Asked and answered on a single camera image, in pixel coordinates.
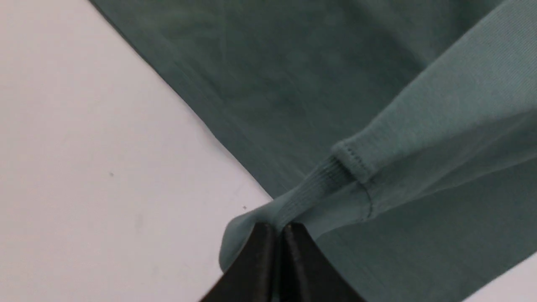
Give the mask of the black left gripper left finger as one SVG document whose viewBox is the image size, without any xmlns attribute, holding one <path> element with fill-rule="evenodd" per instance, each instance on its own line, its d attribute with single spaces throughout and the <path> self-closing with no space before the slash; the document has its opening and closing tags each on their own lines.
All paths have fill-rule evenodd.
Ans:
<svg viewBox="0 0 537 302">
<path fill-rule="evenodd" d="M 237 258 L 201 299 L 202 302 L 270 302 L 276 232 L 257 222 Z"/>
</svg>

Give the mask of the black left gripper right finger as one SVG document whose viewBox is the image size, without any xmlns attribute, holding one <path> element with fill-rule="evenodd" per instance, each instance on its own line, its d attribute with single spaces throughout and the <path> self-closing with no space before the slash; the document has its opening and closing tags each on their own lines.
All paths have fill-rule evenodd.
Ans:
<svg viewBox="0 0 537 302">
<path fill-rule="evenodd" d="M 330 264 L 303 224 L 282 230 L 281 302 L 363 302 Z"/>
</svg>

